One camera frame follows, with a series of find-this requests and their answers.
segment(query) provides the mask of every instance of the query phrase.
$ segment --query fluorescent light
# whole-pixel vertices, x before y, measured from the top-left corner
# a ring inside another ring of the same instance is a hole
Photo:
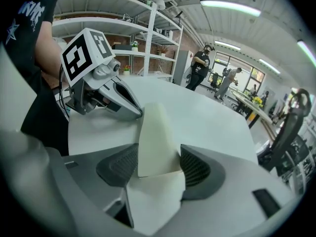
[[[312,52],[309,50],[309,48],[306,46],[306,44],[304,43],[304,41],[299,40],[297,42],[297,44],[300,46],[300,48],[306,53],[306,55],[308,56],[308,58],[311,60],[311,62],[314,64],[314,66],[316,67],[316,59],[313,56]]]
[[[221,41],[217,41],[217,40],[216,40],[215,43],[216,43],[216,44],[220,44],[220,45],[229,46],[229,47],[231,47],[231,48],[240,50],[240,47],[238,47],[238,46],[230,45],[230,44],[227,44],[227,43],[224,43],[224,42],[221,42]]]
[[[209,6],[209,7],[219,7],[219,8],[227,8],[227,9],[232,9],[232,10],[238,10],[244,13],[251,14],[255,17],[259,17],[261,11],[246,6],[242,5],[239,3],[234,3],[234,2],[225,2],[225,1],[218,1],[218,0],[201,0],[200,1],[202,6]]]
[[[279,70],[277,70],[274,66],[272,66],[271,64],[269,64],[268,62],[264,61],[263,59],[259,59],[260,62],[262,62],[263,64],[267,65],[270,69],[272,69],[274,72],[276,72],[277,74],[280,74],[281,72]]]

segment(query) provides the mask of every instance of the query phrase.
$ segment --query camera lens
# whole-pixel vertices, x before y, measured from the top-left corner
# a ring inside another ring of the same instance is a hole
[[[113,68],[114,72],[116,72],[119,69],[120,69],[119,64],[116,64],[115,67]]]

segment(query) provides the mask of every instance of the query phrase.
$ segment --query yellow object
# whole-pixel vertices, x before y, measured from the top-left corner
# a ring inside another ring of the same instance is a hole
[[[257,103],[260,107],[263,107],[262,105],[262,99],[260,97],[255,97],[253,100],[252,100],[253,103]]]
[[[249,117],[249,121],[253,121],[255,117],[256,117],[256,114],[252,113]]]

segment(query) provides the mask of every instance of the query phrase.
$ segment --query black cable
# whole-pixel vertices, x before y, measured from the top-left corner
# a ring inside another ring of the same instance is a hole
[[[64,100],[62,99],[62,71],[63,71],[63,65],[60,65],[60,69],[59,69],[59,104],[60,106],[65,110],[67,117],[69,118],[68,112],[65,108],[65,104],[64,104]]]

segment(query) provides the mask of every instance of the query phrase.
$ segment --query person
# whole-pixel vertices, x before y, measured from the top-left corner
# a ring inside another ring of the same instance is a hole
[[[215,99],[218,99],[218,96],[220,95],[220,100],[223,101],[223,96],[225,96],[229,85],[234,82],[234,83],[238,83],[237,80],[235,80],[235,76],[236,74],[239,74],[242,71],[241,68],[237,68],[237,69],[232,69],[229,74],[224,78],[221,86],[219,87],[218,91],[216,92],[216,94],[214,95]]]
[[[261,109],[262,110],[264,109],[264,107],[266,105],[268,96],[269,96],[269,91],[268,90],[266,91],[266,93],[263,93],[262,96],[261,96],[261,100],[262,100],[262,107],[261,107]]]
[[[59,78],[61,48],[52,38],[56,2],[10,0],[10,6],[5,7],[6,16],[1,20],[1,42],[21,76],[37,94],[21,131],[66,156],[68,121],[41,76],[41,71],[44,71]]]
[[[199,51],[193,57],[194,64],[192,65],[192,74],[190,83],[186,86],[187,89],[195,91],[198,85],[204,80],[209,72],[209,57],[210,52],[214,50],[210,45],[206,45],[203,51]]]
[[[255,85],[251,88],[251,90],[250,90],[250,96],[256,94],[256,90],[257,90],[256,87],[257,87],[257,85],[255,84]]]

